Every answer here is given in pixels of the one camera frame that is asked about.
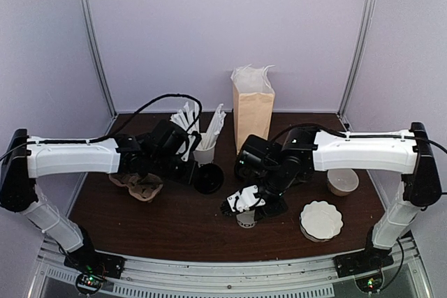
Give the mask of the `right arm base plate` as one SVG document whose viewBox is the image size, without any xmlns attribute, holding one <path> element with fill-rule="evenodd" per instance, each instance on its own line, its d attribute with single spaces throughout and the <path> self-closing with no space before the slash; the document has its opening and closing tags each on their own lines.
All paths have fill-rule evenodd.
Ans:
<svg viewBox="0 0 447 298">
<path fill-rule="evenodd" d="M 344 278 L 390 266 L 394 263 L 390 252 L 390 249 L 371 248 L 335 256 L 333 260 L 337 275 L 339 278 Z"/>
</svg>

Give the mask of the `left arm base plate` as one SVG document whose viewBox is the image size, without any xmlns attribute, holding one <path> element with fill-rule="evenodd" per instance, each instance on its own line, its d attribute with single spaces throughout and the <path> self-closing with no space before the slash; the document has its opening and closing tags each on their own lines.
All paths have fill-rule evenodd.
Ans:
<svg viewBox="0 0 447 298">
<path fill-rule="evenodd" d="M 120 279 L 124 270 L 125 259 L 121 256 L 95 252 L 90 260 L 76 258 L 72 253 L 65 253 L 64 265 L 83 274 L 101 278 Z"/>
</svg>

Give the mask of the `white paper coffee cup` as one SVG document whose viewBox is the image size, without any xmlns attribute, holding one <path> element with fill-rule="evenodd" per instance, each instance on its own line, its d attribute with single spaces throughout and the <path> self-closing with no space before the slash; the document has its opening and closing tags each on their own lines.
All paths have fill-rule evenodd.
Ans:
<svg viewBox="0 0 447 298">
<path fill-rule="evenodd" d="M 245 211 L 236 216 L 237 224 L 244 229 L 254 228 L 257 224 L 255 211 Z"/>
</svg>

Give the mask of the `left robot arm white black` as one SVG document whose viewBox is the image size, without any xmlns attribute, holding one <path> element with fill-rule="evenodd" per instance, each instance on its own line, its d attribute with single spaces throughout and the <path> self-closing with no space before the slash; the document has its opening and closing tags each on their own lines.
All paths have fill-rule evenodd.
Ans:
<svg viewBox="0 0 447 298">
<path fill-rule="evenodd" d="M 166 120 L 150 133 L 90 140 L 43 139 L 18 129 L 1 158 L 1 207 L 26 216 L 84 272 L 93 273 L 101 259 L 87 231 L 60 214 L 38 189 L 37 178 L 81 172 L 154 174 L 189 185 L 198 167 L 190 152 L 200 141 L 200 133 Z"/>
</svg>

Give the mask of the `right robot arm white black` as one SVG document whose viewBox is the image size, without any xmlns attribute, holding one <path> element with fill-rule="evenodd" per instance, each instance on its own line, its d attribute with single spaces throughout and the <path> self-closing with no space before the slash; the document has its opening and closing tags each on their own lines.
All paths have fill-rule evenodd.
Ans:
<svg viewBox="0 0 447 298">
<path fill-rule="evenodd" d="M 367 244 L 359 256 L 362 270 L 372 271 L 390 253 L 395 241 L 417 213 L 442 196 L 437 164 L 431 141 L 422 123 L 410 129 L 388 133 L 339 132 L 319 124 L 297 124 L 264 140 L 250 135 L 238 154 L 235 174 L 246 171 L 254 178 L 229 200 L 235 213 L 254 211 L 257 219 L 284 213 L 283 194 L 298 179 L 313 172 L 338 169 L 385 170 L 401 175 L 395 199 L 380 221 L 371 228 Z"/>
</svg>

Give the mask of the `black plastic cup lid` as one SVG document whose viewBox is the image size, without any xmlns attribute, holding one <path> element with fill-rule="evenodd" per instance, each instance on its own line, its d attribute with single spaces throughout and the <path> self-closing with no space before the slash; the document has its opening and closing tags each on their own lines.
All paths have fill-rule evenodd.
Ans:
<svg viewBox="0 0 447 298">
<path fill-rule="evenodd" d="M 193 187 L 201 194 L 209 195 L 217 192 L 224 183 L 223 170 L 214 163 L 201 165 L 194 177 Z"/>
</svg>

